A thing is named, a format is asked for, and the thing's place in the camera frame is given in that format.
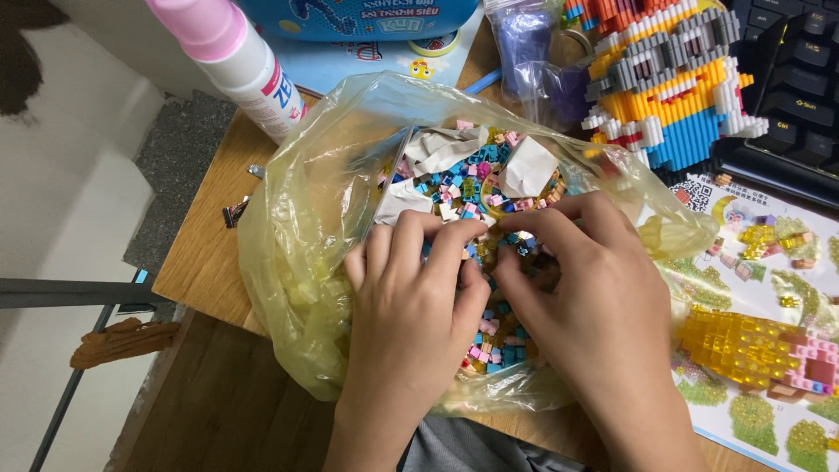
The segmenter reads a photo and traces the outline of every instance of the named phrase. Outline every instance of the brown cloth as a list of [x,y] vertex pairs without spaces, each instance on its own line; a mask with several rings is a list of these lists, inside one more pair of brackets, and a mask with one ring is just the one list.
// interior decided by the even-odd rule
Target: brown cloth
[[180,323],[141,323],[135,317],[113,324],[102,333],[81,337],[81,346],[70,358],[73,369],[90,369],[113,360],[126,359],[168,348]]

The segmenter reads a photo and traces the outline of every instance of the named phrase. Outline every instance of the blue pen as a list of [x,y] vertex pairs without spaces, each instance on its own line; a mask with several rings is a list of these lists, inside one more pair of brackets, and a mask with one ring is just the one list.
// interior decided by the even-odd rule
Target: blue pen
[[485,76],[481,77],[477,80],[477,82],[473,83],[469,87],[463,89],[465,93],[471,93],[472,95],[480,92],[481,90],[491,86],[494,84],[498,79],[501,78],[501,67],[498,67],[495,71],[492,71]]

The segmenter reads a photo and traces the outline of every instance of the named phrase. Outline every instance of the yellow plastic bag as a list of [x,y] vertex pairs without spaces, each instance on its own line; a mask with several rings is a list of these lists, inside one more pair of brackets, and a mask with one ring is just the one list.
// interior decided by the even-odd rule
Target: yellow plastic bag
[[[363,237],[380,198],[378,172],[393,162],[399,131],[454,128],[456,119],[527,133],[560,159],[575,192],[601,189],[636,218],[655,259],[691,257],[718,226],[694,213],[617,146],[592,144],[519,118],[495,103],[393,72],[350,76],[300,121],[267,166],[239,222],[239,265],[253,309],[283,368],[315,398],[336,400],[347,371],[352,291],[341,261]],[[675,298],[674,308],[682,307]],[[491,375],[461,370],[434,412],[546,410],[573,397],[536,361]]]

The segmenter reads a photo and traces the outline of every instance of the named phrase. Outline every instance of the qr code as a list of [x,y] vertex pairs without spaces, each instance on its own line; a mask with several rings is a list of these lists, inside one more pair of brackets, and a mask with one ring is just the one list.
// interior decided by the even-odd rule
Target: qr code
[[711,188],[701,182],[684,181],[670,188],[676,198],[694,212],[704,212],[711,199]]

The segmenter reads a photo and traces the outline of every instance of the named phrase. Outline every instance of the pink cap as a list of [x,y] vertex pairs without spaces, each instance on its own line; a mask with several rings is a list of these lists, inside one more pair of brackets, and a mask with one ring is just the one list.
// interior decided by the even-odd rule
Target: pink cap
[[245,14],[230,0],[146,0],[192,59],[227,58],[244,41]]

